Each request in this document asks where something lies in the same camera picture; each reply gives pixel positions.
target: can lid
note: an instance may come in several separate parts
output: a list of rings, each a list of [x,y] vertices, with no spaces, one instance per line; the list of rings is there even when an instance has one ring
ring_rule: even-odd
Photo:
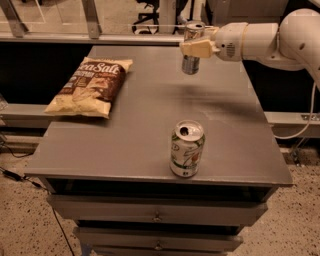
[[[203,136],[201,124],[192,120],[179,122],[175,128],[176,135],[185,141],[197,141]]]

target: speckled floor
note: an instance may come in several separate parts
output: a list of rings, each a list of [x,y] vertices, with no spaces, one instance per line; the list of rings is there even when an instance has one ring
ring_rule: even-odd
[[[288,154],[284,157],[294,186],[281,188],[270,198],[269,210],[241,232],[244,243],[230,256],[320,256],[319,154],[314,147],[301,150],[301,167]],[[23,175],[30,158],[1,153],[0,166]],[[0,248],[5,256],[72,255],[46,196],[29,182],[0,175]],[[74,254],[81,255],[72,234],[75,224],[58,218]]]

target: drawer handle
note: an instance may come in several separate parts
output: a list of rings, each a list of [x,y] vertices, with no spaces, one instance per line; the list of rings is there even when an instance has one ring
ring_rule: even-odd
[[[154,249],[156,251],[162,251],[163,250],[163,247],[161,246],[160,242],[157,243],[156,247],[154,247]]]
[[[160,218],[158,212],[156,212],[156,216],[155,216],[152,220],[153,220],[153,222],[155,222],[155,223],[159,223],[159,222],[162,221],[162,219]]]

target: drawer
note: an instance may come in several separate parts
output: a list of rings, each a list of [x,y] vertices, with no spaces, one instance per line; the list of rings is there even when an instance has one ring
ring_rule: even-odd
[[[77,227],[74,234],[82,243],[93,248],[107,246],[156,252],[228,252],[234,251],[242,243],[242,238],[237,236],[148,230],[143,226],[135,230]]]
[[[267,210],[264,203],[185,199],[51,195],[48,202],[66,219],[194,225],[251,226]]]
[[[227,253],[220,252],[188,252],[188,251],[156,251],[142,249],[123,249],[113,247],[97,246],[93,250],[104,256],[227,256]]]

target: brown snack bag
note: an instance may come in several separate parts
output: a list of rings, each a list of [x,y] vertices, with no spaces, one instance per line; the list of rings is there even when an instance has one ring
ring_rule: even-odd
[[[109,118],[111,104],[131,65],[132,60],[85,57],[45,113]]]

